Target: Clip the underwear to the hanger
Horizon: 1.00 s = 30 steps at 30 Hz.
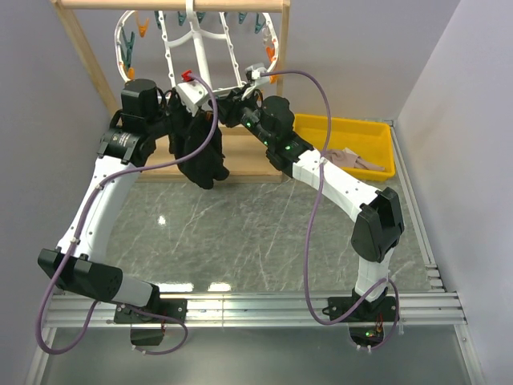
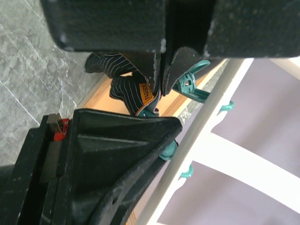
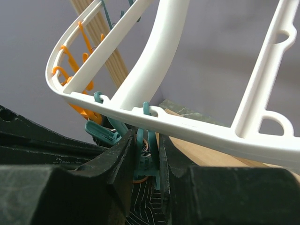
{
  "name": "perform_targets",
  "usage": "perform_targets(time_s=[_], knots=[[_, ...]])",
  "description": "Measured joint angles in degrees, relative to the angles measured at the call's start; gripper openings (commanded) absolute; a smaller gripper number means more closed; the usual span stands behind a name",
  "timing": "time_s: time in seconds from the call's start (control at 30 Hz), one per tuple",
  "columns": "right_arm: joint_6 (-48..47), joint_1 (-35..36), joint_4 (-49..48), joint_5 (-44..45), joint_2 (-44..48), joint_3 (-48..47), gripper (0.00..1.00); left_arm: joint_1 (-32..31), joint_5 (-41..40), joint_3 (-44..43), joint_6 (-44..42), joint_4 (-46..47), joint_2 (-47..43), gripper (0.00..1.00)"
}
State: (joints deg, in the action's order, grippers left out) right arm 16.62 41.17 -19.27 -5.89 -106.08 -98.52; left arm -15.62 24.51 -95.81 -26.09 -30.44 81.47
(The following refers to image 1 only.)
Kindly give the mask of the black striped underwear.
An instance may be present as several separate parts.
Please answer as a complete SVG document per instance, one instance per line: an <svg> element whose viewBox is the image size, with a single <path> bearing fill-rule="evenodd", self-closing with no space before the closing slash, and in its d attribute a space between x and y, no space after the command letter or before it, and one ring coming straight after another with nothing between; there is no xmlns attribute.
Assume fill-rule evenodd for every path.
<svg viewBox="0 0 513 385"><path fill-rule="evenodd" d="M204 112L204 140L212 128L213 114ZM197 148L169 148L169 152L179 159ZM216 124L212 138L204 149L190 160L178 164L178 169L194 184L203 189L212 189L214 182L226 180L229 170L224 166L222 152L222 133Z"/></svg>

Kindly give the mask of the white oval clip hanger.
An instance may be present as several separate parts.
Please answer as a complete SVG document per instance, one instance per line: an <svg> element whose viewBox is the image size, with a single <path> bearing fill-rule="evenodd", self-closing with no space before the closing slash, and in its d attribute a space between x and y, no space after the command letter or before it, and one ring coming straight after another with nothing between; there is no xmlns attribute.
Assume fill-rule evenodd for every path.
<svg viewBox="0 0 513 385"><path fill-rule="evenodd" d="M273 21L268 13L258 13L256 15L258 19L263 18L264 20L258 20L256 22L255 32L257 34L261 33L263 36L263 44L266 49L266 55L268 56L269 65L265 67L262 63L259 63L252 67L249 67L246 70L249 73L248 79L246 80L244 80L241 77L240 66L236 59L234 46L232 44L231 36L229 33L229 27L224 12L219 13L219 20L222 26L222 31L220 33L214 33L209 30L204 30L200 27L201 21L203 20L205 13L195 12L192 8L192 2L187 1L186 10L180 11L178 13L178 17L179 24L183 25L185 22L188 22L190 30L183 36L174 40L170 40L168 38L169 33L167 29L166 16L164 15L164 12L162 10L156 10L154 14L156 17L156 25L161 33L161 39L164 44L164 58L166 59L168 66L168 79L173 87L179 84L179 80L174 71L172 50L184 45L189 41L193 42L195 48L196 61L198 64L201 78L204 81L206 81L207 84L212 83L210 77L210 70L208 66L207 53L204 48L204 41L206 39L219 40L226 43L226 46L228 48L230 64L232 67L233 74L235 76L237 87L248 86L249 89L252 91L262 84L276 82L275 75L271 75L269 79L254 79L252 77L256 73L263 74L268 72L274 72L277 69L277 64L280 58L280 42L274 29ZM116 24L114 33L117 67L119 74L121 75L121 78L125 82L132 81L135 78L135 70L131 65L131 56L135 44L135 34L131 33L131 35L127 37L124 30L126 21L128 21L131 18L133 18L134 20L139 19L138 12L136 10L127 10L123 13L123 15L120 17L119 21Z"/></svg>

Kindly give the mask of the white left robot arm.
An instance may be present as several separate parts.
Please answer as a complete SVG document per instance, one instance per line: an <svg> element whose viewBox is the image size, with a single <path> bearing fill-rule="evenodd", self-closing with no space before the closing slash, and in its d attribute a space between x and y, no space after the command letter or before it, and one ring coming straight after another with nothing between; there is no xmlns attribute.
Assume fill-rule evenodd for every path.
<svg viewBox="0 0 513 385"><path fill-rule="evenodd" d="M143 322L161 314L160 289L105 264L107 243L126 196L156 141L188 122L201 120L182 100L180 86L162 92L150 79L130 80L122 91L122 109L103 134L95 170L79 211L54 249L42 249L38 265L50 278L39 310L43 312L54 289L69 291L95 302L124 304Z"/></svg>

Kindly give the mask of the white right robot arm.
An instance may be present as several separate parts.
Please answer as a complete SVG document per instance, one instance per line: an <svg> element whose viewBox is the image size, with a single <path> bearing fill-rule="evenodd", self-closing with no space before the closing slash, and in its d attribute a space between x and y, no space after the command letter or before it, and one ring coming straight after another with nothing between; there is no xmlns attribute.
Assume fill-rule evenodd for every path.
<svg viewBox="0 0 513 385"><path fill-rule="evenodd" d="M280 96L259 99L259 91L246 96L234 89L217 100L220 122L231 128L244 126L265 147L269 163L294 180L317 191L342 209L353 221L351 245L359 257L353 304L333 320L317 314L321 325L334 325L352 315L369 321L382 309L393 282L390 259L404 231L398 194L391 188L379 190L365 184L328 160L294 130L289 101Z"/></svg>

